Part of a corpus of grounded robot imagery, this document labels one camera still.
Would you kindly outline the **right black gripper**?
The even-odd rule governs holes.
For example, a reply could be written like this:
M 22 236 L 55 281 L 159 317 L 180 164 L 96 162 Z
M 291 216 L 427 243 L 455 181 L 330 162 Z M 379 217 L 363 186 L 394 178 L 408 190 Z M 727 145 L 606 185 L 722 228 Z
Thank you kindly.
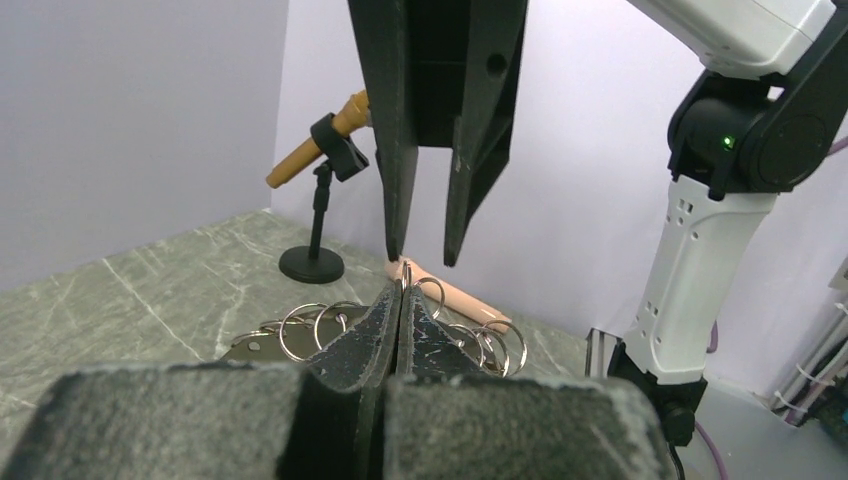
M 383 185 L 387 257 L 402 255 L 418 146 L 451 148 L 443 263 L 509 161 L 525 1 L 350 1 Z

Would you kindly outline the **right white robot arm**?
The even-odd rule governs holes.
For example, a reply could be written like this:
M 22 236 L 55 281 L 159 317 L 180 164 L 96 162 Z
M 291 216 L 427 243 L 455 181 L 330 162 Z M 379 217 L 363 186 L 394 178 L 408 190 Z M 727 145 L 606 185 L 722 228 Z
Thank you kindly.
M 390 259 L 404 246 L 420 147 L 452 152 L 443 261 L 509 159 L 528 5 L 352 1 L 375 131 Z M 639 1 L 703 73 L 672 116 L 667 220 L 636 326 L 609 373 L 685 446 L 707 341 L 741 257 L 780 194 L 822 164 L 847 112 L 843 1 Z

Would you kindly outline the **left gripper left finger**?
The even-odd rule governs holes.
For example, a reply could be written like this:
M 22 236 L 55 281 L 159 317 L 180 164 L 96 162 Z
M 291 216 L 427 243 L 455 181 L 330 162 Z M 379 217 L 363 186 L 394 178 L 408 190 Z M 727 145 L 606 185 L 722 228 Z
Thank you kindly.
M 5 479 L 379 479 L 374 369 L 294 362 L 99 365 L 41 397 Z

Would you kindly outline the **round metal keyring disc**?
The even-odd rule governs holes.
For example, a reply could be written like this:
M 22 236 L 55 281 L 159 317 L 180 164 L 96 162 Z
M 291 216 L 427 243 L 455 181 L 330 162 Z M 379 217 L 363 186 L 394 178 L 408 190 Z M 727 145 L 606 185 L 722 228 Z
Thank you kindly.
M 521 372 L 529 348 L 521 330 L 504 322 L 496 331 L 490 321 L 479 326 L 464 316 L 442 310 L 427 297 L 424 282 L 412 282 L 404 263 L 399 279 L 371 305 L 342 300 L 306 303 L 285 316 L 261 323 L 236 336 L 223 354 L 233 362 L 295 362 L 329 367 L 337 361 L 353 369 L 374 369 L 378 361 L 392 362 L 401 354 L 400 368 L 423 375 L 452 376 L 486 372 L 508 378 Z

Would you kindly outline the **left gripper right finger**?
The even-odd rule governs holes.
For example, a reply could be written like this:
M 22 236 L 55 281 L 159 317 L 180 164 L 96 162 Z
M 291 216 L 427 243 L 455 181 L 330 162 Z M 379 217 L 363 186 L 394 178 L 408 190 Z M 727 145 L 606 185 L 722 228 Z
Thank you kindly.
M 641 391 L 619 379 L 478 372 L 430 318 L 401 304 L 386 386 L 386 479 L 672 479 L 673 460 Z

